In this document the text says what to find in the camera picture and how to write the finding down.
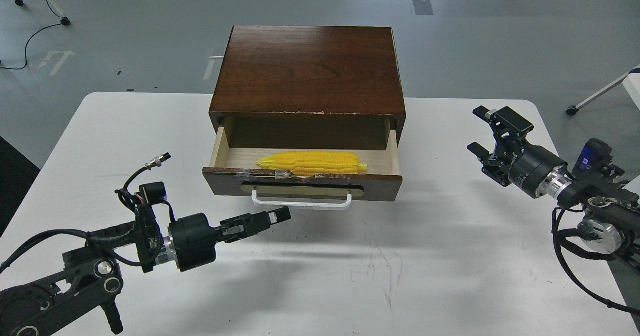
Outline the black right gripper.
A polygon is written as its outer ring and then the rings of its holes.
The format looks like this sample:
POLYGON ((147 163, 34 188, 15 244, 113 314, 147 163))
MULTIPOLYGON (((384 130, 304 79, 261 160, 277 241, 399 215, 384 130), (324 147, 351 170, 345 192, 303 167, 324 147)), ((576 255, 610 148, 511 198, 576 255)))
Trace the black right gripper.
POLYGON ((478 106, 472 112, 489 124, 496 141, 494 154, 478 142, 467 146, 480 160, 482 173, 502 186, 514 184, 532 198, 542 197, 545 192, 541 184, 547 176, 568 163, 542 146, 528 144, 526 136, 534 125, 512 108, 489 110, 478 106))

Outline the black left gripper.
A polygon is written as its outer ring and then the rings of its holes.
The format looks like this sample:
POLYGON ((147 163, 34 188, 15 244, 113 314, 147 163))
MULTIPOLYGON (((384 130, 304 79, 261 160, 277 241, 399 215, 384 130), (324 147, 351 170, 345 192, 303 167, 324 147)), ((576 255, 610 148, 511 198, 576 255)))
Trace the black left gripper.
MULTIPOLYGON (((230 244, 249 238, 270 229, 272 225, 290 219, 290 209, 285 206, 272 211, 243 214, 222 220, 221 241, 230 244)), ((218 235, 217 229, 210 226, 207 216, 203 213, 171 222, 170 236, 178 269, 186 272, 213 263, 217 259, 215 246, 218 235)))

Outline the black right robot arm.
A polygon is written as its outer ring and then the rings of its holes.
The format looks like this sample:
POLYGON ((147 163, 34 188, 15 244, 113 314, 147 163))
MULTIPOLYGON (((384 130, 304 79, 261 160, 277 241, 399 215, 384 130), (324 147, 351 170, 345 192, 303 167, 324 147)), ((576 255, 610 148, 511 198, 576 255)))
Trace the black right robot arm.
POLYGON ((480 160, 482 172, 502 186, 518 186, 534 199, 550 195, 557 201, 551 213, 552 242, 569 278, 608 308, 638 315, 637 308, 583 285, 563 255, 566 250, 586 260, 617 260, 639 273, 639 196, 618 181, 624 170, 613 163, 612 147, 590 138, 569 170, 565 160, 527 140, 534 125, 512 108, 478 106, 473 114, 490 126, 496 142, 492 153, 477 142, 467 147, 480 160))

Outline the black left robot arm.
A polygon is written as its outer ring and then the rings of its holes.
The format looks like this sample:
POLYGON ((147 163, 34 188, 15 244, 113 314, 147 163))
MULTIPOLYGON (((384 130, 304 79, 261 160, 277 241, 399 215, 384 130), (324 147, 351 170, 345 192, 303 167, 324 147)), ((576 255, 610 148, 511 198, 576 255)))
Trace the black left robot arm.
POLYGON ((169 158, 169 153, 153 158, 115 190, 119 201, 134 213, 133 221, 92 232, 44 231, 25 241, 2 263, 1 269, 6 270, 53 236, 71 235, 85 240, 83 247, 63 254, 62 271, 2 291, 2 335, 51 335, 95 308, 103 309, 111 331, 120 334, 124 327, 115 299, 124 287, 121 264, 141 267, 147 273, 174 261, 185 272, 215 261, 215 246, 220 242, 242 240, 290 220, 290 209, 281 207, 222 220, 218 227, 212 227, 203 213, 176 219, 170 210, 167 236, 163 236, 153 206, 169 203, 165 184, 142 184, 134 194, 129 187, 140 174, 161 166, 169 158))

